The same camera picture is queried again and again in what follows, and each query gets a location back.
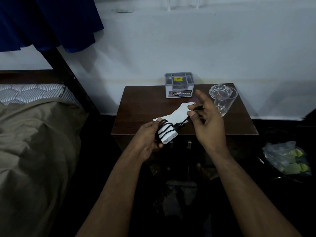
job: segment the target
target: wooden table top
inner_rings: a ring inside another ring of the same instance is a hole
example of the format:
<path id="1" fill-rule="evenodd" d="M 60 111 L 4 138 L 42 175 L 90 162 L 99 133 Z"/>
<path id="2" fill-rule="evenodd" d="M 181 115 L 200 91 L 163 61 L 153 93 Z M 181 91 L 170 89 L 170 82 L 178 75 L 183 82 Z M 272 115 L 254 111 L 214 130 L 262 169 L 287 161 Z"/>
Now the wooden table top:
<path id="1" fill-rule="evenodd" d="M 195 85 L 194 89 L 210 96 L 209 90 L 213 85 L 216 84 Z M 225 85 L 235 87 L 232 83 Z M 181 103 L 191 101 L 191 97 L 166 98 L 165 86 L 125 87 L 111 134 L 134 135 L 144 123 L 169 115 Z M 239 95 L 223 118 L 226 135 L 258 135 Z M 195 135 L 194 126 L 189 118 L 188 120 L 189 123 L 177 131 L 179 135 Z"/>

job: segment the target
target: paper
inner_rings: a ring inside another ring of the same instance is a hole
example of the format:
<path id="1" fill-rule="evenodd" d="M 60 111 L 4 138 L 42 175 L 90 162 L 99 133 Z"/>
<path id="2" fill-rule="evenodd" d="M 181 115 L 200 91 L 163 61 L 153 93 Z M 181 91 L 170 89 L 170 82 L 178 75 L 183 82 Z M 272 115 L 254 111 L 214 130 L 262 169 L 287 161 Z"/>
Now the paper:
<path id="1" fill-rule="evenodd" d="M 181 123 L 187 119 L 187 112 L 189 111 L 188 105 L 193 105 L 194 102 L 182 103 L 178 109 L 176 109 L 172 114 L 167 116 L 162 116 L 162 119 L 167 120 L 173 125 L 176 123 Z"/>

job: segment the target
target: plastic bag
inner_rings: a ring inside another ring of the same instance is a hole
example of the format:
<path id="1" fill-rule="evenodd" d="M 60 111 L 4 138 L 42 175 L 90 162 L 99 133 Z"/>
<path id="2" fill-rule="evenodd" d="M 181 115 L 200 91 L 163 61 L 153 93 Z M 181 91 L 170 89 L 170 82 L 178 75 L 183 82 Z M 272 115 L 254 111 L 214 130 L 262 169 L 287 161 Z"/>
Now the plastic bag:
<path id="1" fill-rule="evenodd" d="M 262 148 L 266 159 L 277 170 L 285 175 L 298 174 L 302 176 L 312 175 L 306 153 L 296 146 L 295 141 L 271 144 L 267 143 Z"/>

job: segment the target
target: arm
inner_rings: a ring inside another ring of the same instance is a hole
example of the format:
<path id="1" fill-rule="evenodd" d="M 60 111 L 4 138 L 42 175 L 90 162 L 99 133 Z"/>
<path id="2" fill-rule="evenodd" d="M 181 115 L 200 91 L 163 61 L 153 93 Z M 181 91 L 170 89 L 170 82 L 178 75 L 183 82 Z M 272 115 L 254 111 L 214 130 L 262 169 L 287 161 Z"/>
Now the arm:
<path id="1" fill-rule="evenodd" d="M 128 236 L 135 189 L 143 162 L 158 148 L 159 118 L 144 124 L 116 162 L 111 174 L 76 237 Z"/>
<path id="2" fill-rule="evenodd" d="M 291 223 L 271 203 L 250 176 L 231 157 L 225 138 L 224 121 L 211 99 L 197 90 L 196 95 L 204 104 L 199 114 L 188 115 L 195 127 L 197 139 L 212 158 L 221 182 L 244 236 L 301 236 Z"/>

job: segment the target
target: left hand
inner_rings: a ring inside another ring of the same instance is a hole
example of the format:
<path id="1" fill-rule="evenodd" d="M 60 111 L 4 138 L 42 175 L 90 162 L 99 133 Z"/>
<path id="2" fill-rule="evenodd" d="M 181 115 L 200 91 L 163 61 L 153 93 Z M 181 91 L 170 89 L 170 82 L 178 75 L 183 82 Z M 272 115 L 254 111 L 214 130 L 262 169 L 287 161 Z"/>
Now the left hand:
<path id="1" fill-rule="evenodd" d="M 153 150 L 161 149 L 163 143 L 157 144 L 155 139 L 156 131 L 162 118 L 158 118 L 155 122 L 151 121 L 142 125 L 134 135 L 130 145 L 140 151 L 140 157 L 143 161 L 147 160 Z"/>

